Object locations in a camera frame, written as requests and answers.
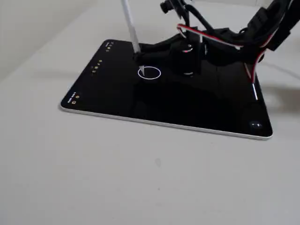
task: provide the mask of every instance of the small icon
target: small icon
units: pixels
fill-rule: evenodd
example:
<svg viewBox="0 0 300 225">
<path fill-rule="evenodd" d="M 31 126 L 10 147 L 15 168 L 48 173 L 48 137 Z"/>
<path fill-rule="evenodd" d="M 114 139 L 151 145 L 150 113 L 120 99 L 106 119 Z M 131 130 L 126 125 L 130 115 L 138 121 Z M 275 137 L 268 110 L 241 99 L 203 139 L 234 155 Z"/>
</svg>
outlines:
<svg viewBox="0 0 300 225">
<path fill-rule="evenodd" d="M 250 122 L 250 126 L 254 129 L 262 129 L 263 128 L 263 125 L 258 121 Z"/>
</svg>

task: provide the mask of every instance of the table surface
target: table surface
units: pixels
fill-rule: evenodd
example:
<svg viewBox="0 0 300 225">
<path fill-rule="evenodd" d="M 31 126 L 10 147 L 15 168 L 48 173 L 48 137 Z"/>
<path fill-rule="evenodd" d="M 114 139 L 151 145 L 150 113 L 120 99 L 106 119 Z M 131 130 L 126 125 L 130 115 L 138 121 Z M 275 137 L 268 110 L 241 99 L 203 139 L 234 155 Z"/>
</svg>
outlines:
<svg viewBox="0 0 300 225">
<path fill-rule="evenodd" d="M 159 2 L 130 1 L 142 42 L 176 33 L 175 13 Z M 257 10 L 197 7 L 234 30 Z M 128 30 L 121 5 L 99 1 L 0 84 L 2 225 L 300 224 L 299 26 L 258 68 L 269 141 L 62 112 L 109 38 L 129 40 Z"/>
</svg>

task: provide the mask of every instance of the white wall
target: white wall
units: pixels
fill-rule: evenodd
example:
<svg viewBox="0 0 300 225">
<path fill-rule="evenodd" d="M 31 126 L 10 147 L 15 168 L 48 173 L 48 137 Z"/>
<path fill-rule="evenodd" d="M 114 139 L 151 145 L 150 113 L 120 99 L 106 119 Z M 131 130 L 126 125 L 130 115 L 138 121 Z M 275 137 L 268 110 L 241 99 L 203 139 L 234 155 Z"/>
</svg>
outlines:
<svg viewBox="0 0 300 225">
<path fill-rule="evenodd" d="M 0 81 L 95 1 L 0 0 Z"/>
</svg>

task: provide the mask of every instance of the cable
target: cable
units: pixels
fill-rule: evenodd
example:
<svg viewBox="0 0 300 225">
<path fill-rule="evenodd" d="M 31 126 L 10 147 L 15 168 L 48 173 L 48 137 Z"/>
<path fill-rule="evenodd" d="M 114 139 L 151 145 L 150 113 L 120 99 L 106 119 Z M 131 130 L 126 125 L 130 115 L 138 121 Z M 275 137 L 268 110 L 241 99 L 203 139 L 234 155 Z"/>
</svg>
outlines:
<svg viewBox="0 0 300 225">
<path fill-rule="evenodd" d="M 228 46 L 231 46 L 231 47 L 235 47 L 237 49 L 240 49 L 241 47 L 244 47 L 243 45 L 234 45 L 234 44 L 231 44 L 231 43 L 228 43 L 228 42 L 225 42 L 215 36 L 212 36 L 212 35 L 209 35 L 209 34 L 206 34 L 204 33 L 203 31 L 200 31 L 200 30 L 195 30 L 191 27 L 188 27 L 186 25 L 183 25 L 183 24 L 177 24 L 177 29 L 178 31 L 181 33 L 181 35 L 185 38 L 185 35 L 182 34 L 182 29 L 185 29 L 185 30 L 188 30 L 194 34 L 197 34 L 197 35 L 200 35 L 200 36 L 203 36 L 209 40 L 213 40 L 213 41 L 216 41 L 216 42 L 219 42 L 221 44 L 224 44 L 224 45 L 228 45 Z M 270 37 L 264 42 L 264 44 L 262 46 L 260 46 L 261 48 L 264 48 L 270 41 L 271 39 L 273 38 L 273 36 L 275 35 L 275 32 L 270 35 Z"/>
<path fill-rule="evenodd" d="M 250 73 L 247 64 L 244 63 L 244 67 L 245 67 L 246 73 L 247 73 L 248 77 L 251 79 L 251 82 L 252 82 L 252 83 L 255 83 L 255 79 L 256 79 L 256 67 L 257 67 L 259 61 L 261 60 L 262 56 L 263 56 L 265 53 L 266 53 L 266 50 L 262 51 L 262 52 L 257 56 L 257 58 L 256 58 L 256 60 L 255 60 L 255 64 L 254 64 L 252 73 Z"/>
<path fill-rule="evenodd" d="M 207 29 L 209 34 L 212 34 L 215 38 L 218 38 L 219 40 L 228 43 L 228 44 L 232 44 L 232 45 L 256 45 L 260 42 L 262 42 L 264 39 L 268 39 L 270 38 L 271 35 L 273 35 L 276 30 L 279 28 L 280 22 L 282 21 L 282 18 L 284 17 L 284 14 L 282 16 L 282 18 L 263 36 L 260 36 L 252 41 L 244 41 L 244 40 L 240 40 L 240 41 L 232 41 L 227 39 L 226 37 L 223 37 L 222 35 L 219 35 L 218 33 L 215 32 L 215 30 L 213 29 L 213 27 L 204 19 L 204 17 L 199 13 L 199 11 L 191 6 L 191 5 L 186 5 L 185 9 L 187 11 L 189 11 L 190 13 L 192 13 L 202 24 L 203 26 Z"/>
</svg>

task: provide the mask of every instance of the black wire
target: black wire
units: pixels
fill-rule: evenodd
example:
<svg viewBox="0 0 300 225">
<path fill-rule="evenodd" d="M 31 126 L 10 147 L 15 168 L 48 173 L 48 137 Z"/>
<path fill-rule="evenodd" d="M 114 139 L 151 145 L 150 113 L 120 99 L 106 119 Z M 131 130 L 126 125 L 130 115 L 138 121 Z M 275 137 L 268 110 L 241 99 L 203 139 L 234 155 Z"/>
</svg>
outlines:
<svg viewBox="0 0 300 225">
<path fill-rule="evenodd" d="M 185 8 L 188 12 L 193 14 L 203 24 L 203 26 L 207 29 L 207 31 L 210 35 L 213 35 L 213 36 L 221 39 L 222 41 L 228 42 L 233 45 L 261 44 L 261 42 L 267 40 L 270 37 L 270 35 L 272 35 L 280 25 L 280 20 L 278 20 L 278 22 L 266 34 L 254 39 L 252 41 L 245 41 L 245 40 L 233 41 L 232 39 L 228 39 L 228 38 L 223 37 L 222 35 L 216 33 L 215 29 L 204 19 L 204 17 L 200 14 L 200 12 L 195 7 L 193 7 L 191 5 L 186 5 Z"/>
</svg>

